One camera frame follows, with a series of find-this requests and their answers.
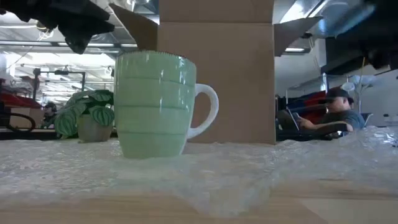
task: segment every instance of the red object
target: red object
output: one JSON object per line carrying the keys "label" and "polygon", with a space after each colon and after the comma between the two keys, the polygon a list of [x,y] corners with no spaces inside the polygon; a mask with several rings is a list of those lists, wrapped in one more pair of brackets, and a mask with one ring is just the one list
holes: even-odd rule
{"label": "red object", "polygon": [[[326,92],[320,91],[318,93],[314,93],[311,97],[304,101],[306,107],[319,105],[319,101],[325,99]],[[303,115],[303,118],[310,120],[314,124],[318,124],[323,116],[326,114],[326,108],[320,108],[317,110],[310,110]]]}
{"label": "red object", "polygon": [[40,109],[42,107],[40,104],[38,104],[38,102],[34,101],[33,99],[22,96],[14,96],[6,93],[2,93],[0,95],[0,100],[3,101],[5,106],[8,108],[25,107]]}

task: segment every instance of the green mug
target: green mug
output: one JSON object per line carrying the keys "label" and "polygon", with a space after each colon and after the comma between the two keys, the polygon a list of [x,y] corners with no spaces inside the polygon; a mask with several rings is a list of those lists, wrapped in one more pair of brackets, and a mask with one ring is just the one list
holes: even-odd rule
{"label": "green mug", "polygon": [[[123,54],[116,61],[114,109],[123,155],[146,159],[180,155],[187,139],[204,132],[218,113],[218,97],[196,84],[197,68],[186,58],[164,52]],[[211,109],[191,128],[195,97],[205,93]]]}

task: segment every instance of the cardboard box flap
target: cardboard box flap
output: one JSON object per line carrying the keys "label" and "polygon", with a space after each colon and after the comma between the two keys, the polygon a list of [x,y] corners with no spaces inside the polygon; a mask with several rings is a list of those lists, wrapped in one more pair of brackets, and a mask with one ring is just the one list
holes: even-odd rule
{"label": "cardboard box flap", "polygon": [[303,36],[321,19],[322,17],[311,17],[274,24],[275,56],[280,57],[290,44]]}
{"label": "cardboard box flap", "polygon": [[161,0],[160,22],[272,23],[274,0]]}
{"label": "cardboard box flap", "polygon": [[115,4],[110,4],[114,15],[136,41],[140,50],[157,50],[157,23]]}

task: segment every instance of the mug handle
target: mug handle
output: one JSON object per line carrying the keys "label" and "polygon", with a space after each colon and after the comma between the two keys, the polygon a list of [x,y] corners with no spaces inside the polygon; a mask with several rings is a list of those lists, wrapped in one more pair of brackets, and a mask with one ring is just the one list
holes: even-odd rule
{"label": "mug handle", "polygon": [[204,93],[209,96],[210,98],[210,103],[211,103],[211,108],[210,108],[210,113],[207,116],[205,122],[203,122],[201,125],[199,125],[197,128],[190,128],[188,130],[187,134],[187,139],[191,139],[193,137],[198,136],[202,132],[204,132],[211,124],[212,122],[216,119],[217,114],[218,114],[218,96],[216,91],[208,85],[204,84],[196,84],[195,85],[195,92],[196,96],[198,96],[199,93]]}

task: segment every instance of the baseball cap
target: baseball cap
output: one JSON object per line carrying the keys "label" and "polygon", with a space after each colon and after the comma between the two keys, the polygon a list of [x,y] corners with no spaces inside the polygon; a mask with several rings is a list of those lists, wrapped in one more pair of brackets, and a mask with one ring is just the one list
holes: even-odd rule
{"label": "baseball cap", "polygon": [[44,108],[51,108],[52,111],[54,111],[54,112],[57,111],[57,106],[56,106],[55,103],[53,103],[53,102],[47,103],[47,104],[44,106]]}
{"label": "baseball cap", "polygon": [[350,97],[348,92],[341,89],[340,87],[330,89],[328,91],[328,93],[326,94],[325,99],[320,100],[319,103],[320,104],[332,103],[336,97],[344,97],[344,98],[348,99],[348,102],[350,104],[354,103],[354,99],[352,97]]}

